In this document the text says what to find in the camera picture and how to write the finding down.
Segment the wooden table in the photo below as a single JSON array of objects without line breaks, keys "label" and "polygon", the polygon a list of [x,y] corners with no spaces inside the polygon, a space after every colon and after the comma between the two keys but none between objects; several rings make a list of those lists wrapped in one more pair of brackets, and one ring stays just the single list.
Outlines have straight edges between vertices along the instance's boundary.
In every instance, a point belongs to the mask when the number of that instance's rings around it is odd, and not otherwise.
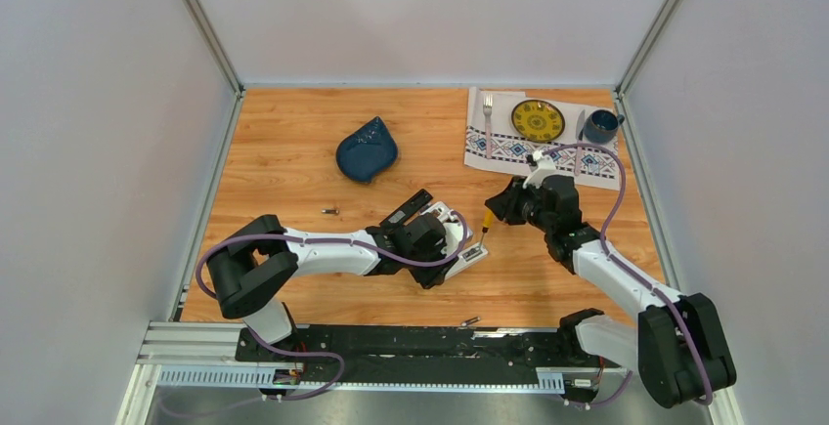
[{"label": "wooden table", "polygon": [[[529,90],[527,96],[612,107],[607,90]],[[204,251],[253,218],[274,213],[283,225],[308,232],[346,233],[377,225],[420,188],[460,211],[479,235],[486,198],[502,191],[505,174],[463,166],[465,89],[260,89],[244,100],[212,213]],[[398,161],[370,185],[336,167],[342,139],[381,116],[400,149]],[[609,237],[626,257],[662,279],[628,154],[629,191]],[[582,210],[596,228],[615,191],[579,187]],[[338,207],[338,216],[321,209]],[[487,235],[490,256],[441,286],[423,290],[408,271],[395,276],[305,276],[280,298],[296,322],[557,326],[584,308],[616,319],[624,313],[586,281],[547,255],[544,235],[496,222]],[[182,320],[223,320],[215,301],[195,282]]]}]

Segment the silver fork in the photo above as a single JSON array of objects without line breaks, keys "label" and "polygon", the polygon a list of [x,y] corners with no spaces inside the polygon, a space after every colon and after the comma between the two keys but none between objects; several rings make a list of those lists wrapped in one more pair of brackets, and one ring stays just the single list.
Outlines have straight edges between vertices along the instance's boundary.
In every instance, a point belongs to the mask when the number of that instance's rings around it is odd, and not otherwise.
[{"label": "silver fork", "polygon": [[487,159],[492,159],[492,94],[484,96],[484,122],[487,134]]}]

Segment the gray wall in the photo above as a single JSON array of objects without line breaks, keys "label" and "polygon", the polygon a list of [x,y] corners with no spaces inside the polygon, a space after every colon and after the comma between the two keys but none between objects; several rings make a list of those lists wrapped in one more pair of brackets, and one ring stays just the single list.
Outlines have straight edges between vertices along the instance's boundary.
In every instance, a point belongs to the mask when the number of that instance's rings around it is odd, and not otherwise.
[{"label": "gray wall", "polygon": [[251,83],[611,84],[663,0],[201,0]]},{"label": "gray wall", "polygon": [[113,421],[231,107],[181,0],[0,0],[0,421]]},{"label": "gray wall", "polygon": [[747,423],[825,423],[829,0],[684,0],[629,98]]}]

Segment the metal frame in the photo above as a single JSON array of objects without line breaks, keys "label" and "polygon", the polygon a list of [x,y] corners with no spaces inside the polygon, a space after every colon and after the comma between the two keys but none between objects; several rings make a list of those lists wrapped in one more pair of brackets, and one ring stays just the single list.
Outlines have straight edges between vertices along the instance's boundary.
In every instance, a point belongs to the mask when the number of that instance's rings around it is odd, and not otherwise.
[{"label": "metal frame", "polygon": [[616,92],[622,97],[624,97],[631,89],[633,81],[636,80],[639,70],[642,68],[642,65],[648,55],[650,55],[650,51],[659,38],[660,33],[662,33],[662,29],[671,19],[671,15],[674,13],[674,10],[676,10],[676,7],[679,5],[680,1],[681,0],[665,0],[665,2],[663,2],[656,18],[653,23],[651,23],[644,39],[642,39],[642,43],[639,45],[638,50],[636,50],[636,54],[633,55],[633,59],[628,65],[628,69],[625,70],[625,74],[622,75],[622,81],[620,81],[619,85],[616,87]]},{"label": "metal frame", "polygon": [[[196,258],[200,248],[200,242],[203,238],[206,229],[207,220],[212,208],[213,200],[215,198],[216,190],[218,188],[219,180],[221,178],[222,169],[224,168],[225,160],[227,158],[230,143],[233,138],[236,124],[239,119],[242,101],[244,99],[244,90],[249,85],[244,85],[237,76],[236,71],[230,59],[227,56],[224,48],[219,42],[218,36],[213,30],[207,15],[201,7],[198,0],[183,0],[190,10],[191,15],[196,22],[199,30],[202,33],[205,43],[209,47],[219,68],[231,85],[231,88],[237,93],[237,100],[234,105],[233,113],[229,118],[225,137],[222,145],[219,148],[218,155],[215,161],[213,175],[210,180],[210,185],[207,194],[204,198],[201,214],[199,215],[196,228],[192,238],[192,247],[188,254],[186,264],[183,268],[183,277],[181,290],[178,296],[178,303],[173,311],[171,320],[177,320],[180,316],[180,309],[183,307],[184,301],[187,297],[190,279],[193,275],[193,266],[196,263]],[[657,252],[662,262],[663,270],[665,272],[668,282],[672,286],[678,286],[678,278],[676,276],[676,267],[674,258],[672,256],[673,249],[670,243],[671,239],[666,235],[666,231],[662,226],[663,212],[659,208],[658,200],[654,194],[651,186],[651,176],[648,170],[647,162],[642,155],[641,149],[638,145],[639,139],[635,127],[635,111],[632,111],[627,102],[626,94],[631,89],[636,77],[646,62],[653,46],[658,41],[659,36],[670,21],[672,14],[676,10],[681,0],[665,0],[660,8],[654,22],[651,24],[647,34],[642,40],[636,54],[628,66],[622,80],[618,85],[559,85],[562,88],[602,88],[607,87],[614,91],[614,103],[616,109],[623,113],[628,120],[623,125],[626,142],[633,171],[636,174],[639,184],[640,195],[644,204],[645,212],[650,222],[651,232],[656,243]],[[296,85],[267,85],[271,88],[281,87],[296,87]],[[355,85],[338,84],[338,83],[320,83],[303,85],[306,87],[336,87],[348,88]],[[375,85],[375,86],[394,86],[394,85]],[[406,87],[451,87],[463,85],[451,84],[417,84],[417,85],[398,85]],[[513,87],[529,88],[550,88],[550,85],[514,85]],[[152,322],[148,328],[147,336],[141,347],[136,366],[133,370],[132,378],[130,379],[129,387],[124,396],[120,412],[118,413],[117,422],[119,424],[143,424],[147,419],[148,413],[152,404],[152,397],[159,379],[162,379],[163,369],[165,367],[176,367],[181,365],[196,366],[196,370],[204,368],[203,371],[209,371],[210,368],[273,368],[284,366],[281,363],[257,363],[251,366],[251,363],[238,363],[234,360],[236,350],[236,342],[238,340],[240,324],[233,323],[193,323],[193,322]],[[584,373],[581,371],[584,368],[562,368],[562,373]],[[226,385],[227,382],[211,383],[215,385]],[[251,387],[250,384],[243,384],[243,387]],[[720,424],[742,424],[743,419],[740,414],[739,407],[734,398],[731,388],[717,392],[715,401],[709,408],[713,423]]]},{"label": "metal frame", "polygon": [[204,42],[207,44],[207,48],[210,49],[210,54],[213,55],[213,59],[215,59],[219,69],[222,70],[222,74],[224,74],[225,78],[228,80],[228,84],[231,85],[231,88],[233,88],[237,95],[241,94],[241,92],[244,91],[244,85],[242,85],[227,52],[224,47],[222,47],[222,43],[219,42],[219,36],[216,35],[216,31],[210,24],[207,14],[201,7],[201,2],[198,0],[182,1],[184,1],[187,9],[190,11],[190,15],[193,17],[196,27],[198,27]]},{"label": "metal frame", "polygon": [[204,232],[207,230],[207,221],[210,218],[210,212],[213,209],[213,201],[216,199],[216,192],[219,189],[219,182],[222,179],[222,170],[225,168],[225,162],[228,159],[228,152],[231,149],[231,142],[233,141],[236,125],[239,122],[239,115],[241,113],[241,105],[244,103],[245,92],[237,94],[234,101],[234,107],[228,117],[228,123],[222,134],[222,144],[218,149],[215,160],[213,161],[213,173],[210,176],[210,184],[207,188],[207,194],[201,205],[201,212],[198,215],[196,226],[193,230],[193,236],[190,240],[190,251],[184,263],[181,283],[179,284],[178,294],[175,298],[176,302],[173,304],[170,318],[171,321],[176,321],[181,318],[182,310],[184,310],[184,303],[187,301],[187,295],[190,291],[190,281],[193,279],[193,271],[196,267],[198,259],[198,251],[201,248],[201,241],[204,239]]}]

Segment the white robotic arm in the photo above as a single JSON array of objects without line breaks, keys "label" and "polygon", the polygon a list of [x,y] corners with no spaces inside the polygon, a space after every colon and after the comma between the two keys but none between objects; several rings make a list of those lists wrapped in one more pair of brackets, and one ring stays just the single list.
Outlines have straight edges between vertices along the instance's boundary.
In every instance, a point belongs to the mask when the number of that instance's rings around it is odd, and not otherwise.
[{"label": "white robotic arm", "polygon": [[[417,203],[419,195],[416,194],[410,202]],[[260,217],[240,234],[276,233],[284,242],[250,244],[240,249],[231,245],[226,253],[208,259],[207,267],[216,285],[223,315],[229,319],[242,318],[263,340],[275,344],[293,330],[286,307],[275,295],[290,278],[319,274],[391,275],[408,266],[390,259],[389,255],[412,259],[411,265],[416,266],[418,261],[439,261],[457,252],[457,256],[446,263],[410,267],[415,280],[423,288],[430,288],[488,255],[482,245],[458,251],[458,247],[466,243],[463,223],[443,202],[423,207],[416,212],[418,216],[404,226],[412,217],[412,212],[405,211],[410,202],[390,215],[380,227],[349,234],[306,233],[281,227],[273,215]],[[472,232],[469,228],[466,231],[466,240],[470,240]],[[252,259],[254,250],[266,257],[261,265]],[[270,284],[273,278],[279,280]]]},{"label": "white robotic arm", "polygon": [[571,176],[562,175],[553,158],[536,151],[532,172],[514,177],[487,207],[509,225],[530,225],[545,232],[550,256],[576,276],[606,293],[635,322],[616,322],[598,310],[562,319],[575,330],[578,349],[639,372],[654,400],[670,407],[706,395],[688,340],[678,333],[675,312],[687,328],[710,384],[734,384],[736,371],[714,304],[697,293],[684,296],[642,271],[600,233],[582,221],[579,194]]}]

